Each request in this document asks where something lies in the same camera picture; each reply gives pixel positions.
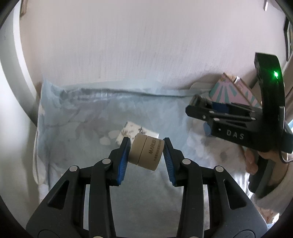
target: small box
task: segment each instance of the small box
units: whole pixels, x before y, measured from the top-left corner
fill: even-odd
[[[209,97],[218,103],[240,103],[261,108],[260,103],[246,84],[239,77],[228,76],[226,73],[222,74],[210,91]]]
[[[143,134],[143,135],[148,135],[154,138],[159,138],[159,133],[157,132],[153,132],[151,130],[148,130],[142,126],[139,126],[131,121],[128,121],[125,126],[123,127],[123,129],[121,130],[121,132],[119,133],[116,142],[117,144],[120,146],[122,143],[122,140],[125,136],[130,138],[130,142],[131,144],[134,141],[134,138],[136,136],[137,133]]]

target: black handle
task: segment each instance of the black handle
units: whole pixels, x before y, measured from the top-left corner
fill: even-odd
[[[258,165],[258,170],[255,175],[249,176],[248,189],[258,197],[262,197],[272,176],[275,162],[270,159],[264,159],[259,155],[256,163]]]

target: sleeve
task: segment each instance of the sleeve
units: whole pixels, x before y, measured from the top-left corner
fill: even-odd
[[[289,163],[288,170],[282,182],[268,195],[252,199],[257,206],[263,209],[271,209],[282,214],[293,198],[293,163]]]

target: metal screw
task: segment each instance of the metal screw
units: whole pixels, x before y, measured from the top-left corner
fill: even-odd
[[[223,169],[222,166],[217,166],[217,167],[216,167],[216,171],[218,171],[218,172],[223,172],[224,169]]]
[[[102,163],[103,164],[109,164],[109,163],[111,163],[111,160],[106,158],[106,159],[103,159]]]
[[[69,171],[71,172],[75,172],[77,170],[77,166],[76,165],[73,165],[69,168]]]
[[[184,160],[182,160],[182,163],[184,163],[184,164],[190,164],[191,161],[189,159],[184,159]]]

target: pink box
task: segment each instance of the pink box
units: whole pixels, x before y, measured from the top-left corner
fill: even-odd
[[[210,91],[209,96],[212,101],[218,103],[240,103],[261,108],[255,96],[239,77],[229,77],[225,73]]]

